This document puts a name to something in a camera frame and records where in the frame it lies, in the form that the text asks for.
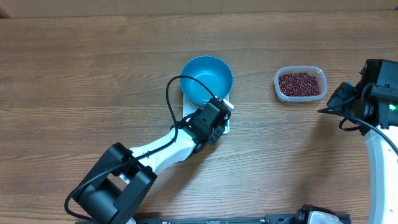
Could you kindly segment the blue bowl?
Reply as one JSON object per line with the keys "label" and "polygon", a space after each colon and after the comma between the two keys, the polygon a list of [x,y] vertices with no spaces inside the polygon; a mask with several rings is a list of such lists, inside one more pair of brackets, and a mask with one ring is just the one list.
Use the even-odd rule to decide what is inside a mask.
{"label": "blue bowl", "polygon": [[[226,97],[233,88],[233,73],[221,59],[203,55],[191,59],[182,69],[181,75],[202,82],[215,96]],[[197,106],[205,106],[211,94],[198,82],[181,78],[180,87],[188,100]]]}

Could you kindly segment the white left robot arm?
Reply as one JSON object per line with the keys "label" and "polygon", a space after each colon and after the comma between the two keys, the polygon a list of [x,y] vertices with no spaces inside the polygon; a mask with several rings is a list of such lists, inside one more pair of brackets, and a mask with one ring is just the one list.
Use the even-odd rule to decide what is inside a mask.
{"label": "white left robot arm", "polygon": [[202,109],[174,123],[164,137],[141,147],[110,146],[67,197],[90,223],[135,223],[133,218],[157,176],[169,166],[214,145],[225,131],[233,105],[211,98]]}

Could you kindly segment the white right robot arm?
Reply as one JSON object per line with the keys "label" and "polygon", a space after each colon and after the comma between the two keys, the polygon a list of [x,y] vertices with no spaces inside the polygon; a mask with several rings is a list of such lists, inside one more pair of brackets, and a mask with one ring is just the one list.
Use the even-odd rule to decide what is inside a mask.
{"label": "white right robot arm", "polygon": [[368,59],[356,85],[343,82],[321,113],[341,116],[365,137],[369,157],[369,223],[397,223],[397,62]]}

